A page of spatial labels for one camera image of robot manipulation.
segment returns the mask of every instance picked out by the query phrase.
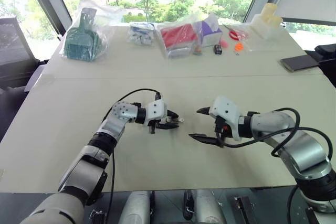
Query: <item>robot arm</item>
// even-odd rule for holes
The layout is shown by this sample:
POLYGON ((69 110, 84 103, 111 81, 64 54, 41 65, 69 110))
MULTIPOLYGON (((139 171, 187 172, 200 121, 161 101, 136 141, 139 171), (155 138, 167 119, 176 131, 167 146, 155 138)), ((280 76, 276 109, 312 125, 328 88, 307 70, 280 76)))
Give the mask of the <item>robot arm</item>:
MULTIPOLYGON (((208 137, 204 134, 190 134, 190 136, 202 143, 220 147, 246 145, 244 143, 227 144, 225 137, 232 137, 236 141, 241 141, 242 137, 253 137, 256 140, 250 141, 251 143, 262 139, 264 143, 276 148, 289 136, 289 131, 295 125, 289 115, 280 111, 249 112, 243 116, 238 107, 223 96, 218 97, 211 107, 202 108, 197 112, 215 118, 217 137, 208 137)), ((333 216, 335 221, 336 173, 319 142, 303 131, 310 128, 300 127, 299 129, 291 140, 277 151, 278 156, 295 178, 307 204, 319 213, 316 216, 330 213, 327 218, 333 216)))
POLYGON ((115 103, 90 142, 83 147, 63 175, 58 193, 45 199, 21 223, 82 223, 84 206, 95 203, 101 194, 107 179, 104 169, 124 132, 126 123, 144 124, 151 128, 151 133, 154 133, 155 127, 178 127, 176 123, 159 123, 167 115, 172 121, 178 118, 176 113, 167 110, 161 98, 144 108, 141 108, 139 103, 115 103))

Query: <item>black phone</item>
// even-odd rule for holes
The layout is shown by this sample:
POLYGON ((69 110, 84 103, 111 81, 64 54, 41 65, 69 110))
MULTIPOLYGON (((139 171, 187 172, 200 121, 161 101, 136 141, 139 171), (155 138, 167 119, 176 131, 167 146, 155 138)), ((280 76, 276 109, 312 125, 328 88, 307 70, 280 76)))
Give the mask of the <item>black phone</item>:
POLYGON ((310 55, 301 55, 280 60, 281 64, 290 72, 301 69, 317 67, 319 63, 315 61, 310 55))

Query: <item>window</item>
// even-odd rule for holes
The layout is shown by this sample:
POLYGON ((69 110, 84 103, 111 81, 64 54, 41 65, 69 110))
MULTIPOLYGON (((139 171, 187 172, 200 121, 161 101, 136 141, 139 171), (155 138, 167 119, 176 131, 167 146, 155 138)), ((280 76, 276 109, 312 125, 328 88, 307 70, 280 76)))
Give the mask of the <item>window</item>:
POLYGON ((16 16, 35 58, 50 59, 59 40, 37 0, 0 0, 0 18, 13 16, 16 16))
MULTIPOLYGON (((70 15, 75 11, 80 0, 64 0, 70 15)), ((128 14, 124 22, 176 21, 188 14, 200 11, 204 14, 214 12, 220 24, 243 22, 252 0, 94 0, 108 5, 124 7, 128 14)))
POLYGON ((336 27, 286 22, 286 30, 303 50, 336 42, 336 27))

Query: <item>red package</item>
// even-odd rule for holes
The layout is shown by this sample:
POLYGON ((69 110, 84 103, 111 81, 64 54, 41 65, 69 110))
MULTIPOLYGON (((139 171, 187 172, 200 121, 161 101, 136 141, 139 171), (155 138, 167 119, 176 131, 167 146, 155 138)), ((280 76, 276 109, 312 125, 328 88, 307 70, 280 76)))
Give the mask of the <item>red package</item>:
POLYGON ((191 24, 163 28, 161 29, 161 34, 166 48, 197 40, 197 34, 195 33, 191 24))

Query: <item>green dustpan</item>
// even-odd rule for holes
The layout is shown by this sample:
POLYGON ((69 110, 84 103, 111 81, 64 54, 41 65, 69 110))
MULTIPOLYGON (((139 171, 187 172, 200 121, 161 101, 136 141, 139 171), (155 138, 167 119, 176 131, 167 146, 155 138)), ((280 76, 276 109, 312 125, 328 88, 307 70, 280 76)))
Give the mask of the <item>green dustpan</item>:
POLYGON ((83 8, 79 27, 68 30, 64 54, 69 59, 93 61, 96 58, 100 44, 98 34, 92 30, 96 11, 93 8, 83 8))

